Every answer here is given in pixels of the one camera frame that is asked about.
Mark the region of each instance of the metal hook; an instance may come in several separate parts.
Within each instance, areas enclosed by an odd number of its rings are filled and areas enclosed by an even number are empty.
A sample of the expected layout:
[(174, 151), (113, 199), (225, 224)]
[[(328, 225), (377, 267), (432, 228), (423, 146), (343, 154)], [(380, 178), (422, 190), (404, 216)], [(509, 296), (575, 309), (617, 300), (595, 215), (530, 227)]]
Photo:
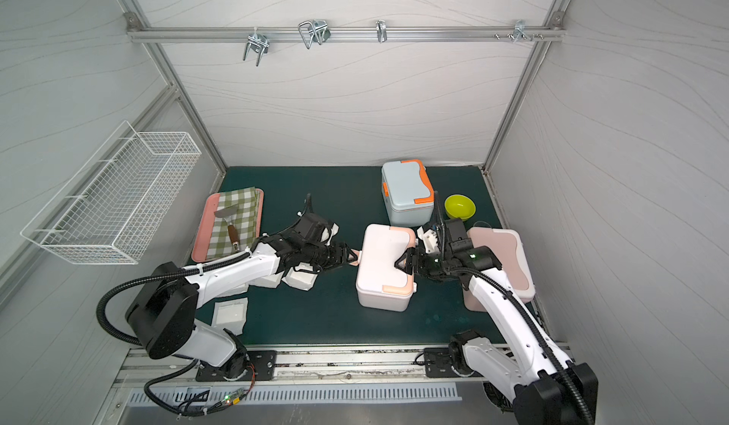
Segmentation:
[(259, 35), (256, 31), (254, 31), (252, 35), (248, 36), (246, 49), (243, 51), (243, 61), (246, 60), (249, 50), (258, 54), (258, 57), (256, 58), (256, 66), (260, 65), (261, 57), (263, 54), (268, 53), (268, 39), (264, 35)]
[(384, 43), (387, 41), (387, 25), (385, 24), (385, 20), (378, 20), (375, 28), (377, 29), (377, 42)]
[(526, 33), (524, 33), (525, 26), (526, 25), (524, 24), (523, 20), (517, 20), (516, 24), (514, 25), (514, 33), (509, 35), (509, 38), (511, 38), (512, 43), (515, 43), (521, 39), (526, 39), (528, 41), (533, 40), (532, 36), (528, 36)]
[(305, 20), (299, 24), (299, 35), (301, 35), (301, 39), (303, 39), (304, 45), (308, 49), (311, 48), (314, 39), (321, 46), (330, 38), (332, 33), (329, 31), (326, 20)]

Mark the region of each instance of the green checkered cloth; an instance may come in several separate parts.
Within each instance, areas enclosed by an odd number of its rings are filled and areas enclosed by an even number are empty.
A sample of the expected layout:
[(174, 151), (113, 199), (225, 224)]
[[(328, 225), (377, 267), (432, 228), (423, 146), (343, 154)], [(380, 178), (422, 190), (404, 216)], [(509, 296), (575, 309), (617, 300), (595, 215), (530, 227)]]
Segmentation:
[[(235, 229), (238, 230), (238, 236), (241, 238), (241, 249), (250, 247), (254, 238), (256, 238), (259, 193), (255, 187), (220, 193), (218, 210), (231, 205), (238, 205), (238, 212), (232, 215), (228, 222), (232, 222)], [(222, 218), (215, 218), (213, 235), (210, 238), (206, 260), (232, 255), (233, 252), (232, 243), (227, 233), (227, 224)]]

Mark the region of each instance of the pink tray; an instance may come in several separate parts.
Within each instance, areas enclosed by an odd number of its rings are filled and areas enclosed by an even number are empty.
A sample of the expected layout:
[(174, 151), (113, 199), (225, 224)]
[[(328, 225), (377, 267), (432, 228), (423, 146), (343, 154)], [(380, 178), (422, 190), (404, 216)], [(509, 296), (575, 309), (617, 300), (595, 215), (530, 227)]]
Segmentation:
[[(256, 219), (255, 236), (261, 235), (261, 214), (263, 213), (263, 190), (256, 188), (259, 193), (258, 198), (258, 217)], [(208, 248), (210, 246), (210, 238), (213, 236), (213, 228), (215, 225), (215, 211), (218, 210), (218, 202), (220, 201), (220, 193), (215, 193), (208, 197), (205, 202), (205, 210), (203, 217), (200, 219), (200, 227), (197, 230), (195, 239), (195, 247), (193, 247), (193, 255), (191, 256), (195, 262), (205, 262), (208, 256)]]

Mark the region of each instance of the wooden spatula handle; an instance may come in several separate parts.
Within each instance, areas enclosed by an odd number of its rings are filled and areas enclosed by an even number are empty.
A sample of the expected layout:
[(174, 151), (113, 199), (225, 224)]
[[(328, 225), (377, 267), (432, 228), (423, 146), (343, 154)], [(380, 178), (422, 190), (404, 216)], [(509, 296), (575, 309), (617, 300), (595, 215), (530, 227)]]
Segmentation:
[(237, 251), (240, 249), (240, 243), (241, 238), (238, 236), (238, 231), (235, 229), (235, 226), (232, 224), (228, 225), (228, 237), (230, 237), (230, 242), (232, 243), (232, 246)]

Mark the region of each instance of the white foam block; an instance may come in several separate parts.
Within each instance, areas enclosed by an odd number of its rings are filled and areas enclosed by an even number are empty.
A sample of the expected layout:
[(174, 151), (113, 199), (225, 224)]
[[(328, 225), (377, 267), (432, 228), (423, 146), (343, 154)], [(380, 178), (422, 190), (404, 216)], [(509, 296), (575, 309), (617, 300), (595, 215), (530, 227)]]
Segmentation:
[(216, 329), (229, 329), (234, 334), (240, 335), (243, 333), (247, 312), (248, 298), (216, 302), (213, 311), (213, 327)]
[[(302, 263), (299, 265), (299, 268), (310, 270), (311, 266)], [(290, 268), (289, 272), (284, 277), (284, 283), (288, 284), (291, 287), (295, 287), (296, 289), (301, 289), (302, 291), (308, 291), (309, 289), (314, 287), (315, 281), (316, 274), (308, 274), (303, 271), (294, 271), (293, 268)]]
[(263, 276), (261, 278), (256, 278), (252, 282), (249, 282), (251, 286), (259, 286), (259, 287), (269, 287), (271, 289), (274, 289), (278, 287), (278, 283), (281, 282), (281, 278), (284, 276), (284, 272), (279, 272), (278, 274)]

